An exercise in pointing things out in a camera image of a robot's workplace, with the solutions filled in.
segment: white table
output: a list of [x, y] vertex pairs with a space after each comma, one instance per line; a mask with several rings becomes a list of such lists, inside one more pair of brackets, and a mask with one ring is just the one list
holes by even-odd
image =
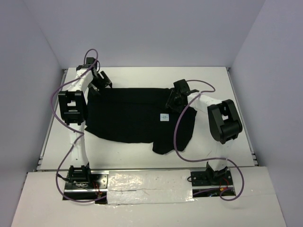
[[[104, 68], [104, 71], [114, 87], [172, 87], [173, 82], [179, 79], [201, 79], [216, 87], [217, 91], [210, 96], [235, 101], [228, 74], [223, 67]], [[69, 69], [65, 81], [73, 79], [74, 72], [74, 68]], [[199, 90], [208, 88], [199, 83], [190, 83], [190, 87]], [[46, 138], [40, 170], [55, 170], [70, 148], [68, 131], [53, 121]], [[205, 166], [205, 163], [184, 162], [174, 152], [158, 155], [152, 151], [152, 144], [116, 143], [97, 138], [88, 132], [85, 139], [92, 169]], [[198, 113], [193, 138], [182, 155], [190, 159], [201, 159], [213, 148], [214, 140], [209, 132], [208, 118]], [[29, 173], [12, 226], [285, 227], [267, 168], [254, 166], [244, 132], [235, 140], [229, 158], [242, 166], [245, 178], [242, 196], [231, 202], [219, 197], [205, 197], [178, 204], [77, 204], [62, 200], [55, 186], [54, 171]], [[68, 168], [67, 161], [63, 169]], [[231, 174], [238, 194], [241, 188], [240, 175], [235, 168], [231, 168]], [[63, 188], [64, 181], [59, 180], [59, 185]]]
[[[235, 201], [204, 197], [178, 204], [120, 206], [63, 201], [55, 186], [54, 172], [29, 173], [12, 227], [286, 227], [267, 168], [241, 170], [246, 184]], [[240, 175], [235, 168], [231, 172], [238, 193]], [[59, 183], [63, 188], [64, 181]]]
[[[216, 87], [215, 93], [207, 95], [225, 100], [235, 96], [225, 67], [121, 67], [103, 68], [114, 87], [173, 87], [180, 79], [200, 79]], [[74, 79], [75, 68], [69, 68], [65, 82]], [[189, 82], [191, 89], [209, 89], [205, 84]], [[52, 122], [42, 152], [41, 170], [55, 170], [70, 148], [68, 130], [59, 122]], [[152, 144], [124, 144], [100, 139], [85, 132], [85, 145], [92, 169], [138, 169], [138, 168], [188, 168], [205, 167], [206, 163], [188, 163], [177, 157], [175, 152], [158, 155]], [[209, 131], [206, 114], [197, 113], [194, 133], [182, 156], [189, 159], [207, 157], [215, 149], [215, 141]], [[254, 166], [248, 139], [243, 131], [235, 140], [229, 157], [239, 166]], [[68, 169], [69, 159], [62, 169]]]

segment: clothing tag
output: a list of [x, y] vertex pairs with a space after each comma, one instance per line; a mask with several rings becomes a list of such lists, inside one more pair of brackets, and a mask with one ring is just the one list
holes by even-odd
[[161, 122], [169, 122], [169, 114], [168, 113], [161, 113], [160, 114], [160, 121]]

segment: white wall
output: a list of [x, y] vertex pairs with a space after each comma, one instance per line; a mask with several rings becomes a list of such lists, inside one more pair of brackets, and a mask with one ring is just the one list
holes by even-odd
[[231, 75], [289, 227], [303, 226], [303, 1], [266, 0]]
[[0, 226], [10, 226], [26, 172], [38, 162], [61, 67], [20, 0], [0, 3]]
[[264, 0], [24, 0], [60, 64], [231, 66]]

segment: black t-shirt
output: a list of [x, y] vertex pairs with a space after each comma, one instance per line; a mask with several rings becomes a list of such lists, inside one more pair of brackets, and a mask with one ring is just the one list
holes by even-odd
[[[99, 94], [89, 92], [88, 132], [106, 140], [124, 143], [152, 143], [152, 150], [166, 154], [174, 149], [173, 135], [179, 113], [165, 108], [171, 89], [113, 88]], [[177, 132], [177, 148], [183, 151], [190, 141], [196, 110], [188, 108]]]

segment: white tape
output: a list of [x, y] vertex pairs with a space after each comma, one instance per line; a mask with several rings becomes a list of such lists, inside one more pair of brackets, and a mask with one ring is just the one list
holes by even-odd
[[108, 176], [108, 204], [194, 201], [189, 170], [121, 171]]

